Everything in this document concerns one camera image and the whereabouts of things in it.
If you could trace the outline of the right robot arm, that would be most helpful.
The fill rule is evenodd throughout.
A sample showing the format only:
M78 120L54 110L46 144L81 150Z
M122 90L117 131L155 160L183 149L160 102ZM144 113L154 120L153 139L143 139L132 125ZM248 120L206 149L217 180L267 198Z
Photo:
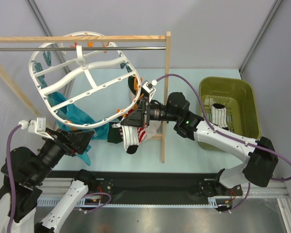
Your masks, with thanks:
M267 187L278 163L278 157L271 152L274 148L271 141L224 130L192 113L189 106L181 92L171 93L166 105L150 103L143 98L137 109L121 120L120 126L125 133L134 127L146 128L154 120L174 121L174 130L181 137L210 144L238 158L242 162L240 165L221 169L215 178L214 190L220 195L243 183Z

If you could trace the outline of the green and white garment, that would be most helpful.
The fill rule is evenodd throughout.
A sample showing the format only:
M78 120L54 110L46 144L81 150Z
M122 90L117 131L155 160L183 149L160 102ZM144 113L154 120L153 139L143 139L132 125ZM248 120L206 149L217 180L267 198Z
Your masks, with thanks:
M128 88L129 88L128 94L129 94L130 101L133 101L133 99L136 96L136 92L134 92L132 89L132 79L134 77L135 76L128 77ZM123 141L123 138L122 138L122 131L120 129L112 128L112 125L115 123L116 122L109 123L109 132L108 132L107 142L118 144ZM146 128L147 136L146 136L145 141L155 136L160 126L161 126L160 121L151 121L150 125Z

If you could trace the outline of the red white striped sock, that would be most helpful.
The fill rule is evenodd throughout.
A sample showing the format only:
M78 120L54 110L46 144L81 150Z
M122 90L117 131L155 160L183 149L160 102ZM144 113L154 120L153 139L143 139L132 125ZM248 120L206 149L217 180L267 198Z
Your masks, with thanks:
M147 136L146 128L138 128L137 133L138 133L139 144L141 144L143 141L145 141L146 136Z

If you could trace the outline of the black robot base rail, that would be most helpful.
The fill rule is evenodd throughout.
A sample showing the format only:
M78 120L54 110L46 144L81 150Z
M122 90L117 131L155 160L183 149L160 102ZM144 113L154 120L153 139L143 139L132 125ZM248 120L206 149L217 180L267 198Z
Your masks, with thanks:
M215 188L214 173L151 173L151 172L94 172L97 179L94 191L120 205L196 205L206 204L208 198L235 197L234 189Z

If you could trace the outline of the white pinstriped black-toe sock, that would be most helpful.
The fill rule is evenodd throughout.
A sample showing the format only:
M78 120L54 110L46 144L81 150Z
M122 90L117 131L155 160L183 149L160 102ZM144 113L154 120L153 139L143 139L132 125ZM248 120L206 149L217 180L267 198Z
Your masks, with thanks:
M122 131L124 149L128 154L134 154L139 147L139 128L133 126L125 126L120 123L115 123L112 128Z
M226 107L219 103L211 106L211 122L220 128L228 130Z

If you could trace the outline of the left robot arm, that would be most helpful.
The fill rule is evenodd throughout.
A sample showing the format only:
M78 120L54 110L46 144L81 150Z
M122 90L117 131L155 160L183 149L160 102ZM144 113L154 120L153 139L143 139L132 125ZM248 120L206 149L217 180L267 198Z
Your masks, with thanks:
M45 143L38 154L27 147L10 148L8 136L6 160L1 168L4 174L0 189L0 233L58 233L76 204L86 194L97 189L95 175L80 170L67 193L54 209L39 223L34 222L39 186L64 155L75 156L86 151L93 131L66 132L46 130Z

